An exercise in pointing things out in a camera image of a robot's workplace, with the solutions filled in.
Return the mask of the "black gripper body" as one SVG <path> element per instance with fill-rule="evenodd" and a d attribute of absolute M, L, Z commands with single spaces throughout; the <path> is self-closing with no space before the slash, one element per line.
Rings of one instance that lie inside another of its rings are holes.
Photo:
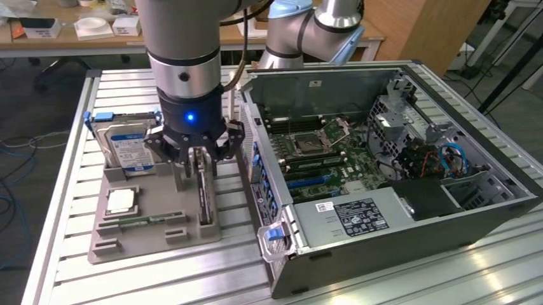
<path fill-rule="evenodd" d="M 225 87 L 218 85 L 211 92 L 195 98 L 170 96 L 158 89 L 165 134 L 175 142 L 201 144 L 207 139 L 215 142 L 226 132 L 222 96 Z"/>

